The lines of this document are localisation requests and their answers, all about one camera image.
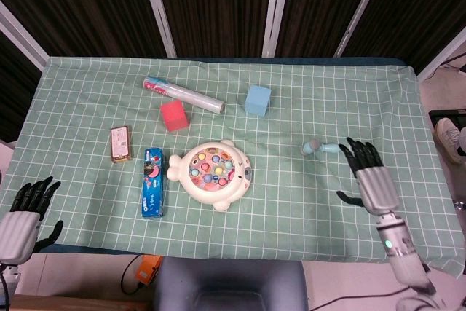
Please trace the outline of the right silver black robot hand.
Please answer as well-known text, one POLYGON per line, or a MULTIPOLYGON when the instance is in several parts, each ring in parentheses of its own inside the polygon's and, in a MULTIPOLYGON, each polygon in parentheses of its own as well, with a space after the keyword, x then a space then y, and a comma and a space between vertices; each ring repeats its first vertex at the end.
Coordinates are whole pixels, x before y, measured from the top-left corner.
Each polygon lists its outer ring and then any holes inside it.
POLYGON ((360 197, 349 197, 337 191, 338 198, 348 205, 365 208, 375 216, 393 212, 400 205, 400 198, 390 171, 384 166, 378 151, 371 143, 350 137, 347 137, 347 143, 351 149, 341 143, 339 148, 357 180, 360 197))

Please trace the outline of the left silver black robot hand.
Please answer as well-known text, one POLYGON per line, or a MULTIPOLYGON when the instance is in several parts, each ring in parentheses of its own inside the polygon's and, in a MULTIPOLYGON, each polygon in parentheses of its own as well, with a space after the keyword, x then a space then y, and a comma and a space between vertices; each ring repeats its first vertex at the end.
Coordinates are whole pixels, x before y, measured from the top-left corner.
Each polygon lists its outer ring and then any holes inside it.
POLYGON ((60 187, 50 176, 35 184, 25 184, 16 194, 10 210, 1 220, 1 264, 21 265, 33 253, 52 245, 59 238, 63 221, 55 224, 52 233, 38 239, 39 229, 50 205, 52 196, 60 187))

